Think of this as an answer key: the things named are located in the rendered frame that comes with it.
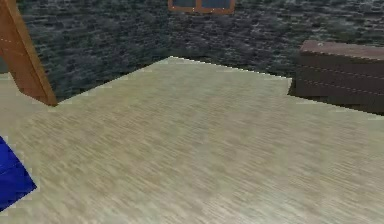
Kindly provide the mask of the brown framed window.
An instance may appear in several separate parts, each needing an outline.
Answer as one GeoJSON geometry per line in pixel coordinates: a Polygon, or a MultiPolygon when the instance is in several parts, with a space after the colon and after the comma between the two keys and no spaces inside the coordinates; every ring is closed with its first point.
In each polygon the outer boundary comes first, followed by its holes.
{"type": "Polygon", "coordinates": [[[168,0],[170,11],[232,14],[236,0],[168,0]]]}

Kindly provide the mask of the dark brown chest of drawers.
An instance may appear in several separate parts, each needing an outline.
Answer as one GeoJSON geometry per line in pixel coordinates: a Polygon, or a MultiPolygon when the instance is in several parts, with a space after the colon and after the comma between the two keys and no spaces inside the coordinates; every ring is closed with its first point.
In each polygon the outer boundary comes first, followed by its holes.
{"type": "Polygon", "coordinates": [[[384,115],[384,47],[305,40],[291,96],[384,115]]]}

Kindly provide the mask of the brown wooden room door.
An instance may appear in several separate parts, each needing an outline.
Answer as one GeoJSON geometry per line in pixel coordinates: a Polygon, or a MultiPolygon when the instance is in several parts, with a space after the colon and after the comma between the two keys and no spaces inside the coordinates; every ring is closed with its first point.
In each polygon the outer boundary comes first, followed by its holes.
{"type": "Polygon", "coordinates": [[[21,93],[49,106],[58,104],[16,0],[0,0],[0,56],[21,93]]]}

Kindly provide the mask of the blue bed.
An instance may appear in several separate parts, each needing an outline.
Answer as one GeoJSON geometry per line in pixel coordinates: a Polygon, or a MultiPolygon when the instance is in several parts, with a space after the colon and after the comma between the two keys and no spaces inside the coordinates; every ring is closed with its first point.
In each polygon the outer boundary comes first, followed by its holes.
{"type": "Polygon", "coordinates": [[[0,212],[36,188],[23,163],[0,136],[0,212]]]}

